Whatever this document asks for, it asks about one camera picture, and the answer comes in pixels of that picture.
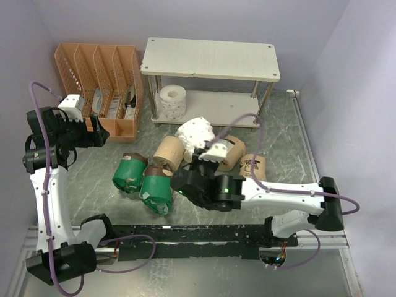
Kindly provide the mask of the beige paper roll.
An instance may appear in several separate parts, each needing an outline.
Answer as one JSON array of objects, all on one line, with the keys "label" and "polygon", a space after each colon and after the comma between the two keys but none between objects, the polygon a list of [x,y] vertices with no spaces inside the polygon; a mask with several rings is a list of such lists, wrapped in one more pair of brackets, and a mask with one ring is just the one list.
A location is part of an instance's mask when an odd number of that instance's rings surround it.
[{"label": "beige paper roll", "polygon": [[184,156],[183,143],[175,136],[166,136],[153,155],[153,161],[158,166],[167,165],[171,171],[176,171]]},{"label": "beige paper roll", "polygon": [[190,163],[192,161],[192,155],[193,152],[191,152],[190,150],[185,150],[183,155],[184,161]]}]

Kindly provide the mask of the kraft roll with label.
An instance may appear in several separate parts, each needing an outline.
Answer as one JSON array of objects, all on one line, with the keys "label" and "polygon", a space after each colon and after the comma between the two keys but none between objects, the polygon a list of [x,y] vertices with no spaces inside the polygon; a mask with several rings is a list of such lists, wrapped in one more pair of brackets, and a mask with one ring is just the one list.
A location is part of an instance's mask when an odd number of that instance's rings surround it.
[{"label": "kraft roll with label", "polygon": [[223,143],[227,147],[226,158],[219,164],[219,171],[231,171],[246,154],[246,145],[239,138],[228,134]]}]

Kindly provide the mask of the plain white paper roll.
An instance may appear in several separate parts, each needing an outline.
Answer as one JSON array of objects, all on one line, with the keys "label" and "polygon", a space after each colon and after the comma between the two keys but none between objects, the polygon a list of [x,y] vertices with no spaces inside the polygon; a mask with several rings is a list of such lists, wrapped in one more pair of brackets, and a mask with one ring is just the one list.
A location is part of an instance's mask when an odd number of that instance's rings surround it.
[{"label": "plain white paper roll", "polygon": [[185,122],[178,128],[175,136],[183,143],[190,155],[194,153],[195,148],[204,148],[205,143],[215,137],[213,127],[203,117]]}]

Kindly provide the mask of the white red-dotted paper roll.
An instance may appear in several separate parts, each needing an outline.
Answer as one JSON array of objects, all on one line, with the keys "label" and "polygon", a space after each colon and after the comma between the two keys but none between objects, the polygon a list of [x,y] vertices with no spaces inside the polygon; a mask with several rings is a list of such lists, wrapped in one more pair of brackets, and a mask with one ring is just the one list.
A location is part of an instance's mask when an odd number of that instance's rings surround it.
[{"label": "white red-dotted paper roll", "polygon": [[160,90],[160,102],[166,119],[181,119],[186,113],[186,90],[180,85],[167,85]]}]

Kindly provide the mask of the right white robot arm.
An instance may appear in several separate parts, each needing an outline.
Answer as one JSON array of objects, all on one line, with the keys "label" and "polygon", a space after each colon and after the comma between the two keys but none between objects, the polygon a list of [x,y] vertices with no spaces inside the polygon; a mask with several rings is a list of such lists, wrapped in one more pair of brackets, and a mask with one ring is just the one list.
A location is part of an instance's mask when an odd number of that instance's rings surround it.
[{"label": "right white robot arm", "polygon": [[258,185],[252,178],[217,175],[224,153],[196,150],[189,168],[178,169],[171,178],[171,188],[194,205],[220,212],[253,206],[284,207],[289,211],[264,220],[264,246],[276,246],[283,238],[308,228],[320,231],[344,229],[340,202],[335,198],[332,178],[319,183]]}]

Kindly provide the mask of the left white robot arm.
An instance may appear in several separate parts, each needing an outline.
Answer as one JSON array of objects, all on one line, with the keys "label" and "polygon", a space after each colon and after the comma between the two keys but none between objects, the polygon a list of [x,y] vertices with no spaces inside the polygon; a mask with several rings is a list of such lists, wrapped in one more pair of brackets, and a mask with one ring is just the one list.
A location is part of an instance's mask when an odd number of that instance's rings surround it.
[{"label": "left white robot arm", "polygon": [[69,166],[67,159],[77,148],[102,147],[109,133],[96,116],[88,131],[81,110],[66,107],[40,108],[27,113],[32,130],[22,159],[30,175],[37,201],[37,254],[26,261],[27,270],[48,285],[65,282],[93,272],[97,266],[95,248],[114,243],[116,232],[105,214],[81,223],[75,234],[66,201]]}]

